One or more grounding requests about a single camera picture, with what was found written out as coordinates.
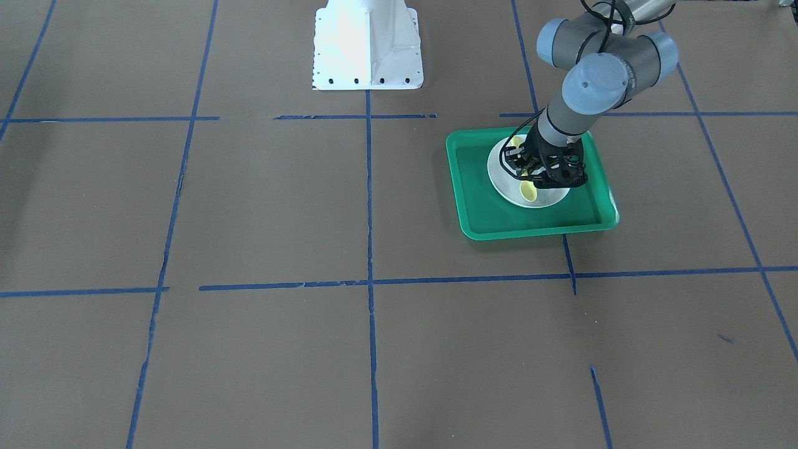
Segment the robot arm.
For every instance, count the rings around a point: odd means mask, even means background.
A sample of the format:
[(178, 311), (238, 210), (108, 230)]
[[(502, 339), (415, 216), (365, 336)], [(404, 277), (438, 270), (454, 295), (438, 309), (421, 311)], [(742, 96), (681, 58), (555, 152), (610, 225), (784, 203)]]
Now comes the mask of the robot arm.
[(547, 64), (566, 71), (558, 94), (524, 122), (521, 143), (512, 133), (495, 160), (501, 171), (536, 188), (576, 188), (588, 180), (584, 137), (595, 122), (656, 86), (678, 65), (679, 49), (669, 34), (633, 36), (636, 27), (658, 22), (673, 1), (583, 3), (573, 20), (547, 22), (536, 51)]

